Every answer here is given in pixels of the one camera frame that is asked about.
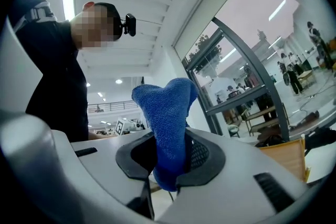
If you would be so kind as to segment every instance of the black bag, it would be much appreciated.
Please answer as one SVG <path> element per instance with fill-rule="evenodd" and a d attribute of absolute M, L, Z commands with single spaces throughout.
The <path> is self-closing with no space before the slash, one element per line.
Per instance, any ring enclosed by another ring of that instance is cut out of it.
<path fill-rule="evenodd" d="M 336 142 L 336 131 L 330 128 L 316 128 L 315 134 L 309 136 L 305 135 L 306 139 L 306 154 L 313 148 L 325 146 Z"/>

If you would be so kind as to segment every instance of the railing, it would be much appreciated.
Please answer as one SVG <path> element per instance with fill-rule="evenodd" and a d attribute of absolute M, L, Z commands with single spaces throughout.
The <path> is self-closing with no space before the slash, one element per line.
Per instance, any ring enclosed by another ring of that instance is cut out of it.
<path fill-rule="evenodd" d="M 101 112 L 113 112 L 125 109 L 135 109 L 139 106 L 134 101 L 124 101 L 116 103 L 102 103 L 102 104 L 90 104 L 88 105 L 89 113 L 101 113 Z"/>

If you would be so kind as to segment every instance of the black cap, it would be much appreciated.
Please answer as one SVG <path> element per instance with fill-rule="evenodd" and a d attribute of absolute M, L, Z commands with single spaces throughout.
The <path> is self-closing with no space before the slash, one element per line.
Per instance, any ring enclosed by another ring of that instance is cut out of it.
<path fill-rule="evenodd" d="M 107 9 L 107 17 L 113 18 L 113 35 L 116 36 L 115 40 L 119 39 L 122 35 L 122 24 L 120 15 L 116 7 L 109 3 L 99 2 L 95 6 L 104 6 Z"/>

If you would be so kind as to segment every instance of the person in background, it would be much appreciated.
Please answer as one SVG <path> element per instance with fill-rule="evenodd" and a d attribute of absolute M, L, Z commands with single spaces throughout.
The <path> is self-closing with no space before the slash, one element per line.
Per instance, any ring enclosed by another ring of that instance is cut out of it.
<path fill-rule="evenodd" d="M 297 73 L 298 75 L 301 75 L 301 74 L 303 73 L 303 70 L 302 70 L 302 68 L 298 65 L 298 63 L 299 63 L 298 58 L 297 58 L 293 53 L 291 53 L 291 52 L 289 53 L 288 57 L 289 57 L 291 63 L 293 64 L 296 73 Z"/>
<path fill-rule="evenodd" d="M 236 89 L 237 89 L 241 94 L 243 94 L 243 93 L 245 92 L 245 89 L 242 87 L 241 83 L 238 83 L 238 86 L 236 87 Z M 250 101 L 247 102 L 247 103 L 246 103 L 246 107 L 247 107 L 247 109 L 250 110 L 252 105 L 253 105 L 253 102 L 252 102 L 252 104 L 251 104 Z"/>
<path fill-rule="evenodd" d="M 236 89 L 243 94 L 245 92 L 245 90 L 242 87 L 237 86 Z"/>
<path fill-rule="evenodd" d="M 222 103 L 222 100 L 219 98 L 219 95 L 217 95 L 217 99 L 216 99 L 216 101 L 217 101 L 217 104 Z"/>
<path fill-rule="evenodd" d="M 100 107 L 97 105 L 97 109 L 95 110 L 95 113 L 100 112 Z"/>
<path fill-rule="evenodd" d="M 245 85 L 243 86 L 241 83 L 238 83 L 238 87 L 241 87 L 244 89 L 244 91 L 249 90 L 250 87 L 246 87 Z"/>
<path fill-rule="evenodd" d="M 290 79 L 290 84 L 293 88 L 293 91 L 295 92 L 295 95 L 302 93 L 303 88 L 298 80 L 298 77 L 296 76 L 295 72 L 290 70 L 290 64 L 291 62 L 287 58 L 287 56 L 284 53 L 281 53 L 282 63 L 280 63 L 280 69 L 283 74 L 287 73 Z"/>
<path fill-rule="evenodd" d="M 309 32 L 309 38 L 316 46 L 320 59 L 324 60 L 325 67 L 327 69 L 332 69 L 333 61 L 330 57 L 329 50 L 327 49 L 325 42 L 321 38 L 320 32 L 316 28 L 314 28 L 314 25 L 311 22 L 307 22 L 307 27 Z"/>
<path fill-rule="evenodd" d="M 326 67 L 326 65 L 324 64 L 324 60 L 321 59 L 320 57 L 317 56 L 316 61 L 317 61 L 320 68 L 325 68 Z"/>

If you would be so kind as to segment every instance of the black slot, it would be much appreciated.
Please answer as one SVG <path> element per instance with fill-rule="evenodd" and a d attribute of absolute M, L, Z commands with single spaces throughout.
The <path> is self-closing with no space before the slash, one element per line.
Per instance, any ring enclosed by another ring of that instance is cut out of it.
<path fill-rule="evenodd" d="M 294 202 L 293 198 L 288 195 L 284 188 L 272 177 L 270 173 L 254 175 L 254 179 L 261 187 L 277 213 L 286 209 Z"/>

